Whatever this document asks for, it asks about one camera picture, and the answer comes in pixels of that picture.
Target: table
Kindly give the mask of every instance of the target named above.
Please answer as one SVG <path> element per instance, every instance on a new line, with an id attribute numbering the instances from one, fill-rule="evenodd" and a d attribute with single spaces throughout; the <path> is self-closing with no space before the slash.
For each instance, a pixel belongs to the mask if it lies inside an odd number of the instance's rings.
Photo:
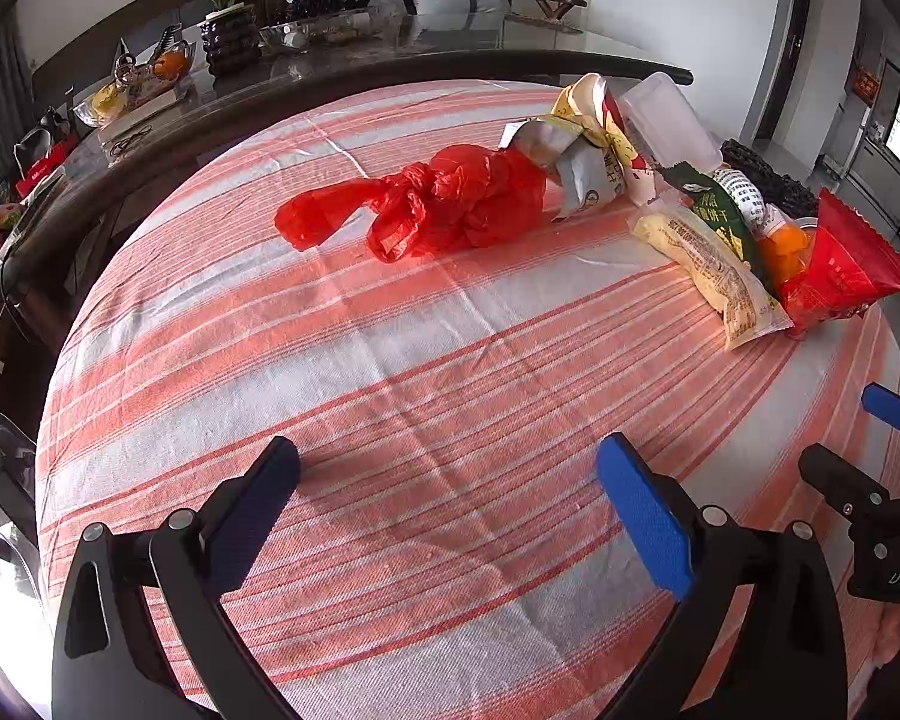
<path id="1" fill-rule="evenodd" d="M 148 218 L 50 385 L 37 497 L 53 599 L 89 523 L 197 508 L 282 434 L 301 485 L 224 606 L 303 717 L 592 718 L 670 608 L 596 481 L 597 442 L 623 430 L 698 504 L 813 524 L 859 701 L 882 607 L 847 596 L 845 525 L 797 457 L 820 440 L 900 495 L 900 435 L 859 406 L 871 380 L 900 392 L 879 310 L 725 352 L 688 276 L 629 235 L 625 200 L 392 266 L 365 248 L 367 214 L 303 254 L 271 226 L 298 191 L 492 146 L 556 96 L 472 80 L 356 95 L 247 139 Z M 743 611 L 738 596 L 698 697 Z"/>

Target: black vase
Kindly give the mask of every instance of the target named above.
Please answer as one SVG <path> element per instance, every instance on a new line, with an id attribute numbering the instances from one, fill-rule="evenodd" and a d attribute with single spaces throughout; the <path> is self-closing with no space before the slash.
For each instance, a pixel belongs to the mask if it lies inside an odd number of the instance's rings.
<path id="1" fill-rule="evenodd" d="M 211 14 L 200 25 L 200 34 L 212 76 L 226 76 L 260 61 L 259 35 L 249 5 Z"/>

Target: cracker package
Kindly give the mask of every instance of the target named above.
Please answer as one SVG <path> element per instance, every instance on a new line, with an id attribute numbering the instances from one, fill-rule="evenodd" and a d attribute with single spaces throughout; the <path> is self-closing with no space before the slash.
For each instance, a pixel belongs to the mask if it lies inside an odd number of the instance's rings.
<path id="1" fill-rule="evenodd" d="M 783 307 L 709 226 L 686 206 L 658 199 L 629 222 L 641 241 L 681 264 L 724 317 L 725 349 L 793 326 Z"/>
<path id="2" fill-rule="evenodd" d="M 607 141 L 623 170 L 626 195 L 635 205 L 646 205 L 656 196 L 653 167 L 626 136 L 623 116 L 603 76 L 588 73 L 566 87 L 551 113 L 580 122 L 585 127 L 597 127 L 607 134 Z"/>
<path id="3" fill-rule="evenodd" d="M 749 231 L 743 213 L 720 182 L 694 170 L 687 162 L 680 162 L 674 167 L 662 167 L 660 173 L 670 186 L 693 200 L 691 210 L 760 279 L 764 289 L 777 298 L 773 279 L 763 264 L 754 234 Z"/>
<path id="4" fill-rule="evenodd" d="M 767 223 L 767 204 L 760 190 L 754 186 L 754 182 L 739 170 L 726 166 L 714 170 L 713 180 L 720 184 L 730 199 L 737 204 L 751 232 L 754 235 L 761 233 Z"/>

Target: red and white tablecloth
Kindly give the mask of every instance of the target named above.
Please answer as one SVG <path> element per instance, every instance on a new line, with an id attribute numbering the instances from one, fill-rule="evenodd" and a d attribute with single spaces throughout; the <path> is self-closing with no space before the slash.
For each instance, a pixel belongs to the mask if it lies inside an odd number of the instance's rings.
<path id="1" fill-rule="evenodd" d="M 900 435 L 859 406 L 868 381 L 900 391 L 879 311 L 725 352 L 690 279 L 626 231 L 625 200 L 391 266 L 365 248 L 366 213 L 303 254 L 272 227 L 304 189 L 449 143 L 494 146 L 557 91 L 356 95 L 266 129 L 173 193 L 93 288 L 50 385 L 50 597 L 87 524 L 119 533 L 198 508 L 282 434 L 302 482 L 224 606 L 303 717 L 592 718 L 671 606 L 596 480 L 597 442 L 622 430 L 698 504 L 757 528 L 813 523 L 859 700 L 882 608 L 847 596 L 847 528 L 797 456 L 820 440 L 900 495 Z M 206 701 L 166 608 L 151 608 L 181 684 Z"/>

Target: red snack bag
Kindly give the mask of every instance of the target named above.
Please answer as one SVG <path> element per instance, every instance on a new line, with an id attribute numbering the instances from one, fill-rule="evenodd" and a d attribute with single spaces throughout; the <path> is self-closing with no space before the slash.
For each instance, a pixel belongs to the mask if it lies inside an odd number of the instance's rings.
<path id="1" fill-rule="evenodd" d="M 362 205 L 377 218 L 367 247 L 382 262 L 409 254 L 488 247 L 523 235 L 543 211 L 546 175 L 515 149 L 447 146 L 429 163 L 384 178 L 354 178 L 305 191 L 274 226 L 297 251 L 322 244 Z"/>
<path id="2" fill-rule="evenodd" d="M 900 292 L 900 255 L 831 191 L 820 192 L 810 265 L 780 287 L 794 331 L 837 319 Z"/>

